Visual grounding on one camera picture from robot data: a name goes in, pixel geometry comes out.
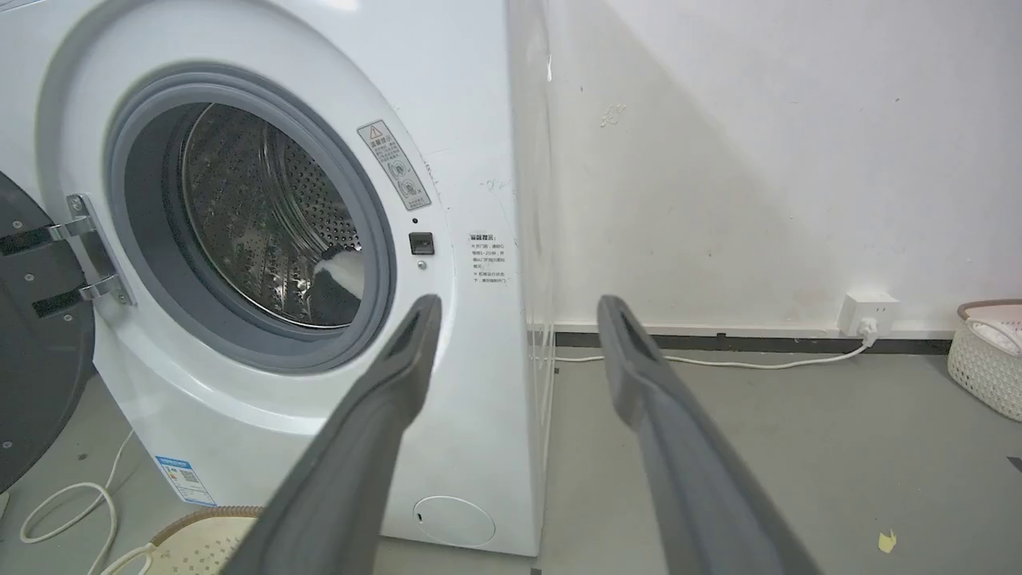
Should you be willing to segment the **white front-load washing machine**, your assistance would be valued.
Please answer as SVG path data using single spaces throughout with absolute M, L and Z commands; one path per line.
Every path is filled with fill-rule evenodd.
M 434 294 L 381 532 L 539 554 L 550 5 L 0 0 L 0 173 L 69 243 L 93 375 L 183 502 L 269 502 Z M 364 255 L 362 301 L 311 292 L 333 245 Z

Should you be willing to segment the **white woven laundry basket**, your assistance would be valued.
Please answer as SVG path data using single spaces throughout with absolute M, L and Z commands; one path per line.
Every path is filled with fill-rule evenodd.
M 1022 423 L 1022 299 L 979 299 L 957 307 L 948 372 L 988 408 Z

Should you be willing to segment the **black white garment in drum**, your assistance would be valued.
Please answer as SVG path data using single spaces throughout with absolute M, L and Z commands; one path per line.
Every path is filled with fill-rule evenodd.
M 362 252 L 333 245 L 314 266 L 311 292 L 321 298 L 362 301 L 365 284 L 365 257 Z

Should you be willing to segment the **dark grey washing machine door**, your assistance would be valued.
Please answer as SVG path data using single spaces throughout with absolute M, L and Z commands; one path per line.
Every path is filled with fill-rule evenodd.
M 93 374 L 93 307 L 69 243 L 0 173 L 0 494 L 46 454 Z

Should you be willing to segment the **white wall power socket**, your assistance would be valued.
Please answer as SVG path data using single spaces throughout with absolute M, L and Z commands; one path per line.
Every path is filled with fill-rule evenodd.
M 897 319 L 901 301 L 887 292 L 853 290 L 844 295 L 838 313 L 837 328 L 841 335 L 887 336 Z

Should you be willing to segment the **cream laundry basket brown rim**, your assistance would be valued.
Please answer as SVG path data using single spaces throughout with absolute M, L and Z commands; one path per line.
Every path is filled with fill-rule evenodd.
M 100 575 L 218 575 L 256 524 L 262 506 L 204 507 L 173 521 L 145 545 L 119 557 Z

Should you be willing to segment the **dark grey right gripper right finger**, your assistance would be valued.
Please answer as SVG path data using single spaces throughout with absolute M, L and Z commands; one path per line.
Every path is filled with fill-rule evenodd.
M 636 435 L 668 575 L 822 575 L 624 299 L 597 305 L 611 400 Z

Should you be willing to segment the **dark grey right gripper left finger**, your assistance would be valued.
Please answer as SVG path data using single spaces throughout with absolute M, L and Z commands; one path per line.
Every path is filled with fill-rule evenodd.
M 372 575 L 402 436 L 420 414 L 442 298 L 413 302 L 220 575 Z

